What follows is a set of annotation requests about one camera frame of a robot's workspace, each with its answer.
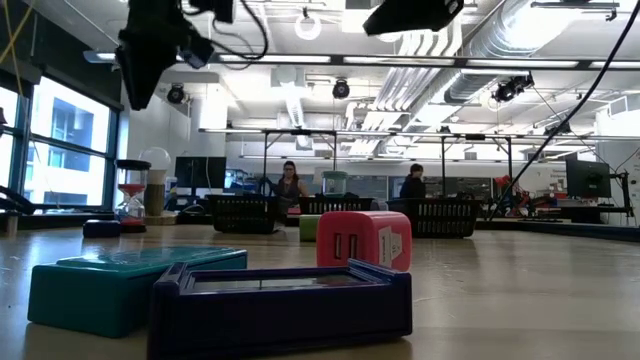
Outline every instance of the black plastic bin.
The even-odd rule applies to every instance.
[[[301,197],[300,213],[319,215],[329,211],[369,211],[373,198]]]
[[[480,210],[476,200],[398,199],[387,204],[390,211],[407,215],[414,238],[469,237]]]
[[[271,234],[278,218],[278,199],[262,196],[207,195],[213,228],[220,232]]]

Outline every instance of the red hourglass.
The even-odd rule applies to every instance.
[[[122,232],[147,231],[144,225],[142,194],[147,186],[149,168],[151,164],[146,161],[116,160],[118,190],[122,192],[124,199],[115,208],[115,215],[120,221]]]

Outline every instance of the red block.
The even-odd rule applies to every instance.
[[[349,258],[407,271],[411,222],[393,211],[324,213],[316,233],[318,266],[346,266]]]

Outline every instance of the navy blue tray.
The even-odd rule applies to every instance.
[[[153,287],[147,358],[219,359],[385,341],[413,329],[411,275],[348,267],[187,271]]]

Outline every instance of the window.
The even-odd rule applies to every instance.
[[[13,91],[0,88],[0,107],[4,111],[7,126],[16,126],[16,109],[18,108],[18,94]]]
[[[36,154],[34,161],[27,161],[24,191],[31,193],[32,202],[102,205],[105,158],[40,142],[31,149]]]
[[[31,131],[100,152],[107,150],[108,107],[42,78],[34,88]]]
[[[12,153],[13,137],[4,134],[0,138],[0,185],[2,186],[9,186]]]

